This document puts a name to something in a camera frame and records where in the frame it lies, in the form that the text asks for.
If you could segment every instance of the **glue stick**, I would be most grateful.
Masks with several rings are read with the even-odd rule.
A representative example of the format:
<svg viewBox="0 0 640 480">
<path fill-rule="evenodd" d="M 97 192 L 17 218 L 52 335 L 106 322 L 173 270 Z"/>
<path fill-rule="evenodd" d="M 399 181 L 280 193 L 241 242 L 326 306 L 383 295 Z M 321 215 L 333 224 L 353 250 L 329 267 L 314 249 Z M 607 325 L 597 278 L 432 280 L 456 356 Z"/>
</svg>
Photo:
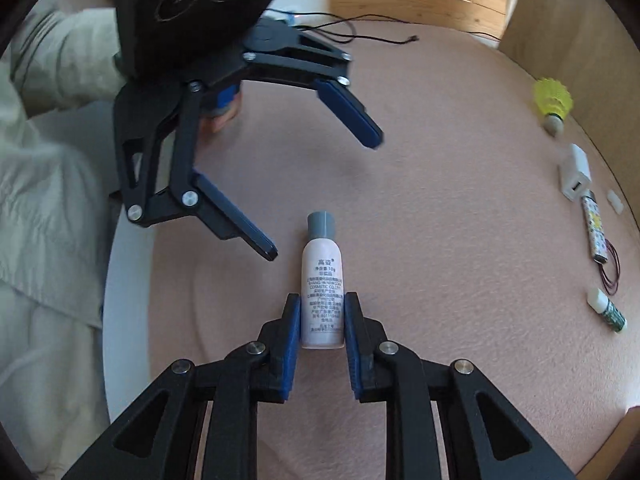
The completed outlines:
<svg viewBox="0 0 640 480">
<path fill-rule="evenodd" d="M 302 348 L 344 346 L 342 256 L 334 242 L 335 221 L 327 211 L 306 219 L 309 242 L 302 251 Z"/>
<path fill-rule="evenodd" d="M 626 328 L 625 317 L 597 286 L 590 288 L 587 303 L 600 314 L 614 332 L 622 332 Z"/>
</svg>

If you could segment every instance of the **red wire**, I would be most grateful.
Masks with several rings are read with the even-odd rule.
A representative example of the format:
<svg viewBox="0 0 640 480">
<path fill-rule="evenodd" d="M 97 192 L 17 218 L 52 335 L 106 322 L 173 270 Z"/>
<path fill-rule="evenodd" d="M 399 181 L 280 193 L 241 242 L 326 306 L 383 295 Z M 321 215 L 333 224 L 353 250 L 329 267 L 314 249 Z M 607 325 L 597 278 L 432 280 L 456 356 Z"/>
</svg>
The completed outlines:
<svg viewBox="0 0 640 480">
<path fill-rule="evenodd" d="M 604 286 L 604 290 L 610 296 L 613 296 L 618 291 L 618 283 L 620 282 L 620 259 L 618 258 L 618 252 L 616 248 L 613 246 L 609 240 L 605 240 L 607 244 L 607 251 L 613 256 L 613 264 L 616 268 L 616 273 L 613 279 L 607 276 L 607 273 L 604 271 L 604 267 L 602 264 L 598 264 L 600 267 L 600 277 L 602 278 L 602 285 Z"/>
</svg>

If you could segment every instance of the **beige jacket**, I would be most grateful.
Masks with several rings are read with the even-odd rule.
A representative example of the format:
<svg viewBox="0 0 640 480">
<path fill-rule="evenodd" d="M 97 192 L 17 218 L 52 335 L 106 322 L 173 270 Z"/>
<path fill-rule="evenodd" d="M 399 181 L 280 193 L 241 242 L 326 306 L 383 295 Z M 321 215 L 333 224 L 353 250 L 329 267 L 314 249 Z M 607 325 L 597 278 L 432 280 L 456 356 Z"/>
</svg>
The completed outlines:
<svg viewBox="0 0 640 480">
<path fill-rule="evenodd" d="M 124 83 L 118 48 L 113 9 L 65 16 L 36 6 L 0 59 L 0 281 L 95 327 L 106 196 L 81 153 L 43 140 L 28 119 L 113 99 Z"/>
</svg>

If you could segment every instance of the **person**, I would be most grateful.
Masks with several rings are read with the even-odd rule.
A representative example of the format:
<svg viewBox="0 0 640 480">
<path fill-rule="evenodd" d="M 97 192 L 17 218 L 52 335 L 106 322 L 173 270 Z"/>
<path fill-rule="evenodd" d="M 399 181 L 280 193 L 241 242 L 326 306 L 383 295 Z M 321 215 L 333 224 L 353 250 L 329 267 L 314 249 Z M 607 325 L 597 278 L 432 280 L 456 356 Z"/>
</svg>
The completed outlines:
<svg viewBox="0 0 640 480">
<path fill-rule="evenodd" d="M 61 478 L 109 423 L 100 309 L 110 215 L 87 158 L 30 118 L 115 98 L 126 82 L 118 51 L 114 9 L 67 15 L 41 2 L 0 58 L 0 423 L 41 480 Z M 203 119 L 201 136 L 239 105 Z"/>
</svg>

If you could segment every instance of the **white usb charger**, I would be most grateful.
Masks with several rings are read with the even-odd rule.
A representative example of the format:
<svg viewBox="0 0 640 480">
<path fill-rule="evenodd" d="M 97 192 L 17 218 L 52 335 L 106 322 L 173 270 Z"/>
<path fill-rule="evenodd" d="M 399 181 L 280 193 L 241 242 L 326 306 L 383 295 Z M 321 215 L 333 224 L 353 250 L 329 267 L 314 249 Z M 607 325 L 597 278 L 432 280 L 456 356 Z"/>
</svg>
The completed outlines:
<svg viewBox="0 0 640 480">
<path fill-rule="evenodd" d="M 589 161 L 584 151 L 569 144 L 570 152 L 560 164 L 560 190 L 569 200 L 580 198 L 591 188 Z"/>
</svg>

